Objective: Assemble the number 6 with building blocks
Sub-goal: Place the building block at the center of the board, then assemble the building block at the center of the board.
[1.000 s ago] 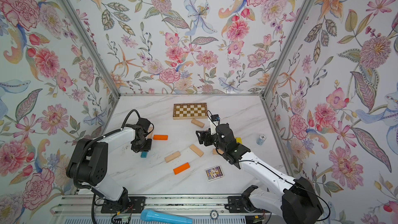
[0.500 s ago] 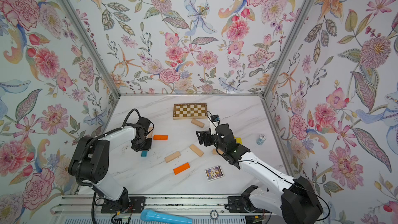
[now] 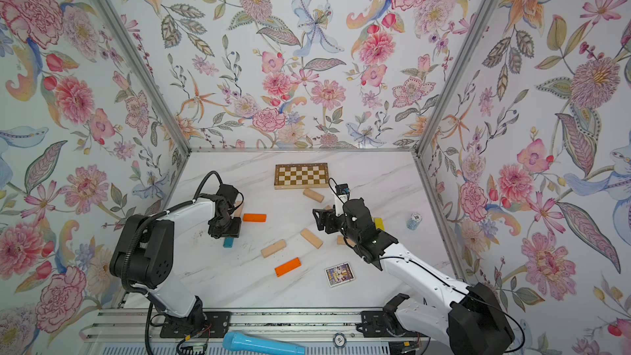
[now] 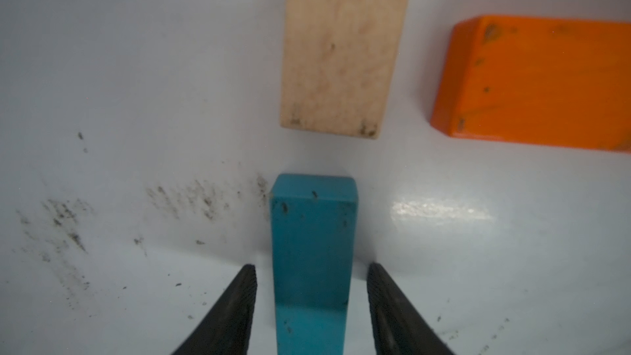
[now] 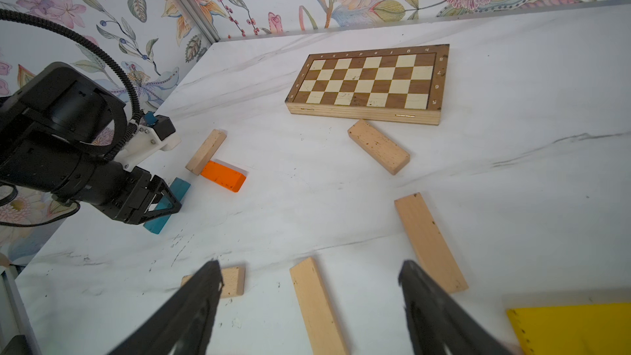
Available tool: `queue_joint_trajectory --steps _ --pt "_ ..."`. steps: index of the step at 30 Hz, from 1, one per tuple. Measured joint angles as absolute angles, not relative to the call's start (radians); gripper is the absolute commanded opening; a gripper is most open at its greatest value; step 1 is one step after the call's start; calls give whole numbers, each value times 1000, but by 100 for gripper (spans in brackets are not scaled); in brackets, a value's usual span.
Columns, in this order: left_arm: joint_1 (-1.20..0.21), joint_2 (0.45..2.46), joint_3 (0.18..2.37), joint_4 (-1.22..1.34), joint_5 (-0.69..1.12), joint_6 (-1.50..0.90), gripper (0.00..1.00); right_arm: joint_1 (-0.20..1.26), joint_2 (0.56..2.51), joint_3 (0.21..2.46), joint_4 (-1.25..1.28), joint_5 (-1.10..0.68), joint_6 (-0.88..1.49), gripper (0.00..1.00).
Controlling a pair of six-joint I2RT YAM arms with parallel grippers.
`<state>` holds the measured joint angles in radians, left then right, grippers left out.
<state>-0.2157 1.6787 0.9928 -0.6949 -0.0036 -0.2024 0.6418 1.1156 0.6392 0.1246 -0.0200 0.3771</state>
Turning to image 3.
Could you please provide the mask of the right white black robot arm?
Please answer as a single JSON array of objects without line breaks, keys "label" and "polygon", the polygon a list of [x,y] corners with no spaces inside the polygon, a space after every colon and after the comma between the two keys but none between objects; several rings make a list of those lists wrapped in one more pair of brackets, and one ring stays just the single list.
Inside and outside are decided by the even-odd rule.
[{"label": "right white black robot arm", "polygon": [[337,202],[333,209],[312,211],[318,230],[340,233],[366,263],[400,279],[411,297],[392,300],[391,320],[450,347],[454,354],[506,354],[515,334],[509,316],[492,290],[468,285],[425,263],[397,238],[377,228],[363,199]]}]

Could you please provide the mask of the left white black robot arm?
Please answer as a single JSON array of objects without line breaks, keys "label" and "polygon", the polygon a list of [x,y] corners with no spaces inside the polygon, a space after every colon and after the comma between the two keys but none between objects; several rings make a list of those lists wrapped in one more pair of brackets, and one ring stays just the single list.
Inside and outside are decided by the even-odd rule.
[{"label": "left white black robot arm", "polygon": [[197,192],[154,215],[126,220],[109,263],[109,272],[130,294],[140,294],[173,323],[200,329],[206,317],[199,297],[172,273],[175,239],[197,225],[207,226],[212,238],[236,237],[241,220],[234,212],[244,196],[234,186],[221,184],[218,192]]}]

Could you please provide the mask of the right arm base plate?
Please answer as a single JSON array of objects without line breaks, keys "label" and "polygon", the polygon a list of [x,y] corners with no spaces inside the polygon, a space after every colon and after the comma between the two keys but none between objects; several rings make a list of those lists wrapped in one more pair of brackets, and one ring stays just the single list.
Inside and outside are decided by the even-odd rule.
[{"label": "right arm base plate", "polygon": [[362,311],[360,317],[360,322],[356,324],[356,331],[364,338],[417,340],[425,337],[418,332],[404,330],[394,317],[382,310]]}]

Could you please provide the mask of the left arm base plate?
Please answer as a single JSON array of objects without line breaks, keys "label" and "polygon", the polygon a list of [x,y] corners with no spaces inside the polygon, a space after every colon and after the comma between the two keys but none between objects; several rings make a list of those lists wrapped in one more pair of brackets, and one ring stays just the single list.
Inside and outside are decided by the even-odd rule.
[{"label": "left arm base plate", "polygon": [[204,317],[166,317],[161,327],[161,339],[184,339],[201,332],[202,338],[222,339],[228,333],[231,312],[204,312]]}]

